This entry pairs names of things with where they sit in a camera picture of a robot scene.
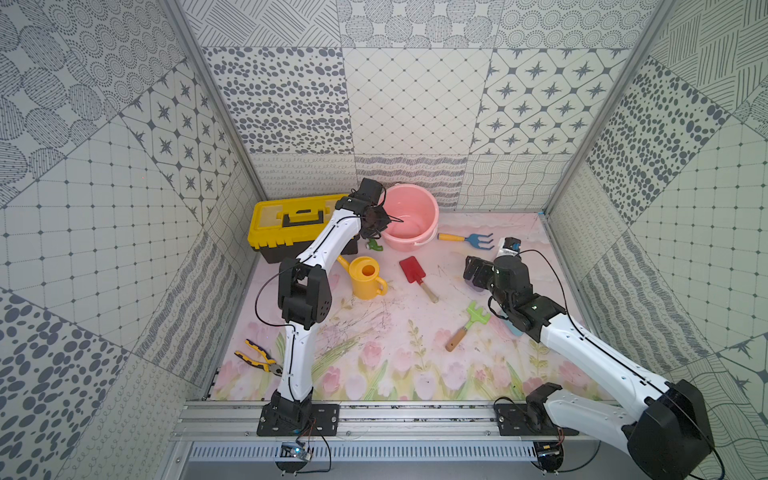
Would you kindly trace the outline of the pink plastic bucket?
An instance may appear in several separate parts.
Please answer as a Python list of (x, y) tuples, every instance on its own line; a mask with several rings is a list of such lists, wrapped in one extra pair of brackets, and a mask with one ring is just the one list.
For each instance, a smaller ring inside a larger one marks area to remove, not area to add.
[(425, 188), (415, 184), (388, 187), (383, 208), (396, 219), (382, 233), (388, 247), (410, 252), (437, 238), (439, 206)]

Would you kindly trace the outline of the blue rake yellow handle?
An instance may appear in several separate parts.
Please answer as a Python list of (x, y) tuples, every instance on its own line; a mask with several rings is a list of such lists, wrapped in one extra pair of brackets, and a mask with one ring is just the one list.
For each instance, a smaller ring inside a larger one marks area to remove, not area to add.
[(467, 236), (462, 236), (462, 235), (456, 235), (456, 234), (450, 234), (450, 233), (439, 233), (437, 235), (437, 239), (441, 241), (468, 243), (473, 248), (478, 250), (489, 251), (494, 248), (492, 234), (483, 235), (483, 234), (473, 233)]

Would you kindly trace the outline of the yellow watering can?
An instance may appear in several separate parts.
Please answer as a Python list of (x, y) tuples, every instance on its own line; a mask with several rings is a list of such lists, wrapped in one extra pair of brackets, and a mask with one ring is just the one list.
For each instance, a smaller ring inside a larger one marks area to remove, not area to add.
[(348, 261), (338, 256), (337, 261), (349, 275), (353, 294), (358, 299), (368, 301), (388, 293), (388, 283), (380, 276), (380, 266), (374, 258), (361, 256)]

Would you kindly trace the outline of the red shovel wooden handle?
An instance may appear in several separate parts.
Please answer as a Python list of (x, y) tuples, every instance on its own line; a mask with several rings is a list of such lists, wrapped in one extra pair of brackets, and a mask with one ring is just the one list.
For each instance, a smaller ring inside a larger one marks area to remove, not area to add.
[(400, 260), (399, 265), (409, 283), (419, 285), (433, 303), (439, 302), (439, 297), (424, 282), (426, 273), (414, 256)]

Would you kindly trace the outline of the purple shovel pink handle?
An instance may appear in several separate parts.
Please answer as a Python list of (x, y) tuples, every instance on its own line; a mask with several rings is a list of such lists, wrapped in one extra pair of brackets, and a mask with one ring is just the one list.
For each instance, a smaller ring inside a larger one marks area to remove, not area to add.
[(476, 292), (482, 292), (487, 290), (487, 280), (482, 277), (473, 277), (466, 280), (466, 284), (469, 288)]

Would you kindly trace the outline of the light blue trowel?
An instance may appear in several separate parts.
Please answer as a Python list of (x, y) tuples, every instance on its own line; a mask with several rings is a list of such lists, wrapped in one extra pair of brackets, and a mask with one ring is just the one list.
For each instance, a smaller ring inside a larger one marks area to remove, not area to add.
[(502, 321), (503, 325), (504, 325), (504, 326), (505, 326), (505, 327), (506, 327), (506, 328), (507, 328), (507, 329), (508, 329), (508, 330), (509, 330), (509, 331), (510, 331), (510, 332), (511, 332), (513, 335), (515, 335), (515, 336), (517, 336), (517, 337), (521, 337), (521, 336), (523, 335), (523, 332), (522, 332), (522, 331), (520, 331), (519, 329), (517, 329), (517, 328), (516, 328), (516, 327), (513, 325), (513, 323), (511, 322), (511, 320), (510, 320), (510, 319), (509, 319), (507, 316), (503, 316), (503, 317), (501, 318), (501, 321)]

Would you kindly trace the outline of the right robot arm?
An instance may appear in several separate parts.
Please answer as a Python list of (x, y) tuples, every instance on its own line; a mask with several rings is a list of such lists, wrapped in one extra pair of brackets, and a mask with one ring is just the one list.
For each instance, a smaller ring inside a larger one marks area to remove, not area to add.
[(579, 326), (566, 307), (534, 291), (521, 253), (492, 261), (469, 256), (463, 277), (489, 292), (503, 321), (569, 360), (616, 402), (610, 406), (546, 382), (526, 396), (529, 430), (591, 436), (627, 454), (651, 479), (686, 479), (717, 452), (699, 389), (649, 371)]

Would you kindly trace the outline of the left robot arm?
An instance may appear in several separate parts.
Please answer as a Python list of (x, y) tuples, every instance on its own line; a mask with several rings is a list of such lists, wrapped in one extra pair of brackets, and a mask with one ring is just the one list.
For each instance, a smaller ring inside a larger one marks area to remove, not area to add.
[(281, 262), (277, 305), (286, 340), (282, 377), (267, 409), (269, 422), (289, 431), (310, 423), (316, 334), (332, 306), (328, 272), (354, 237), (375, 237), (386, 230), (391, 219), (385, 197), (381, 183), (363, 179), (358, 189), (336, 202), (318, 237), (297, 257)]

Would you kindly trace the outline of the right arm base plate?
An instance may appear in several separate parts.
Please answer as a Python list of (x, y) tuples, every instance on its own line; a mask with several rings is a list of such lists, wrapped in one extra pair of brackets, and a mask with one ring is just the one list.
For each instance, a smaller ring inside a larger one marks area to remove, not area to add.
[(539, 407), (535, 407), (533, 412), (529, 413), (526, 404), (497, 403), (493, 405), (493, 411), (501, 436), (557, 437), (562, 433), (566, 437), (571, 437), (580, 434), (577, 430), (559, 427)]

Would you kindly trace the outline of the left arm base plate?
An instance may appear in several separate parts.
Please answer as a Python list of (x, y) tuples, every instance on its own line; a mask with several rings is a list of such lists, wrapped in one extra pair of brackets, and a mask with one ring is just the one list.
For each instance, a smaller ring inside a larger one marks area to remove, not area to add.
[(296, 420), (280, 414), (275, 405), (262, 408), (256, 435), (259, 437), (297, 437), (300, 433), (335, 436), (338, 430), (341, 405), (319, 403), (312, 404), (309, 410), (300, 412), (301, 419)]

